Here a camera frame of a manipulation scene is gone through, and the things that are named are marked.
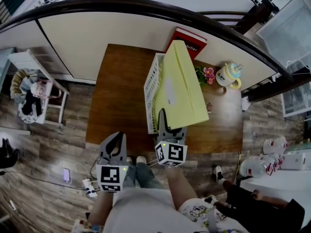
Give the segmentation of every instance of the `white shoe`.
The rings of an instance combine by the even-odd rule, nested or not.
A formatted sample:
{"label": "white shoe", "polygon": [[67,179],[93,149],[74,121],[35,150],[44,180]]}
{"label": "white shoe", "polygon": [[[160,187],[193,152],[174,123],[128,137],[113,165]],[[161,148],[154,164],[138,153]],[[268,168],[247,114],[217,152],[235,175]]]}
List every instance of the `white shoe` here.
{"label": "white shoe", "polygon": [[129,157],[129,156],[127,156],[127,157],[126,157],[126,161],[127,161],[127,162],[129,162],[129,163],[133,163],[132,158],[131,158],[131,157]]}
{"label": "white shoe", "polygon": [[143,156],[140,155],[139,157],[137,157],[136,163],[144,163],[144,164],[147,164],[147,160],[146,160],[145,157],[143,157]]}
{"label": "white shoe", "polygon": [[219,182],[220,180],[224,180],[224,176],[223,176],[223,172],[222,172],[222,168],[220,166],[216,166],[214,168],[214,174],[216,175],[216,182],[218,184],[220,184],[221,182]]}
{"label": "white shoe", "polygon": [[208,203],[208,204],[213,205],[213,206],[214,206],[214,204],[215,204],[216,202],[218,202],[218,200],[216,199],[216,197],[215,197],[214,195],[210,195],[210,196],[206,197],[206,198],[204,199],[204,201],[205,201],[206,203]]}

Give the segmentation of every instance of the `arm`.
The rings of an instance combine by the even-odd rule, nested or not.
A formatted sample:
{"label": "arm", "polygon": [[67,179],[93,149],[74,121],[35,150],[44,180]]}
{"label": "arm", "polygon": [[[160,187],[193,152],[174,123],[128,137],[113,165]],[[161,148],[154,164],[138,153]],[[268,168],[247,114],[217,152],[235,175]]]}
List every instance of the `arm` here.
{"label": "arm", "polygon": [[268,202],[272,204],[274,207],[279,208],[279,209],[285,209],[285,207],[288,205],[288,202],[282,199],[278,198],[272,198],[268,196],[263,196],[262,201]]}
{"label": "arm", "polygon": [[165,172],[176,210],[187,200],[198,198],[180,168],[166,167]]}
{"label": "arm", "polygon": [[285,200],[264,196],[258,190],[255,190],[252,195],[253,195],[254,199],[265,201],[265,202],[267,202],[267,203],[271,204],[272,206],[279,208],[279,209],[285,209],[285,207],[288,205],[288,202],[286,202]]}
{"label": "arm", "polygon": [[113,193],[111,192],[98,192],[96,203],[93,206],[88,221],[91,224],[105,225],[109,213],[112,209]]}

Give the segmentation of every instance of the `white chair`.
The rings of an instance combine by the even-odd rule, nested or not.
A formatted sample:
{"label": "white chair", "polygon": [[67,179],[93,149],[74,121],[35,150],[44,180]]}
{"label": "white chair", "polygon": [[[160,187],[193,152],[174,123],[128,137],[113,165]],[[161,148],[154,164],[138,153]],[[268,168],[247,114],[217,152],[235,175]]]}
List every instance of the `white chair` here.
{"label": "white chair", "polygon": [[[18,68],[18,69],[30,69],[30,70],[40,70],[46,78],[48,78],[51,82],[47,82],[45,85],[46,88],[46,96],[44,106],[42,109],[42,114],[37,118],[35,122],[43,124],[49,123],[53,125],[62,126],[62,118],[64,114],[65,102],[67,95],[69,95],[69,91],[66,90],[63,86],[61,86],[51,75],[47,72],[47,70],[40,64],[37,58],[31,53],[30,50],[26,52],[19,52],[19,53],[12,53],[8,55],[8,59]],[[51,95],[52,87],[55,85],[63,94],[62,104],[61,105],[54,105],[49,104],[49,96]],[[52,122],[46,120],[46,113],[48,107],[53,107],[60,109],[58,122]]]}

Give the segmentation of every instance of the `phone screen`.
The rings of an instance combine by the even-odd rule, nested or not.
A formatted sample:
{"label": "phone screen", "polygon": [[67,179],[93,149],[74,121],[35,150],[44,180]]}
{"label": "phone screen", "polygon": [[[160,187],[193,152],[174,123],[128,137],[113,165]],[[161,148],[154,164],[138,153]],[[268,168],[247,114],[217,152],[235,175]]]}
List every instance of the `phone screen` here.
{"label": "phone screen", "polygon": [[69,169],[64,168],[64,181],[69,182],[70,176],[69,176]]}

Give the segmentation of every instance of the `artificial flower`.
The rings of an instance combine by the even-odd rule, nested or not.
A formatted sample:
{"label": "artificial flower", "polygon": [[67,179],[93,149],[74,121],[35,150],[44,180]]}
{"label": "artificial flower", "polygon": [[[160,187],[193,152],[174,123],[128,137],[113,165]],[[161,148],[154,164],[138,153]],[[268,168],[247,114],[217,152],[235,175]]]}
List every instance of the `artificial flower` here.
{"label": "artificial flower", "polygon": [[204,68],[203,69],[203,72],[204,72],[204,76],[205,77],[210,77],[211,75],[213,75],[214,74],[214,70],[213,70],[213,68],[211,68],[211,67],[209,67],[209,68]]}
{"label": "artificial flower", "polygon": [[209,83],[209,84],[213,84],[214,79],[215,79],[215,75],[212,74],[212,75],[210,76],[210,78],[208,79],[208,83]]}

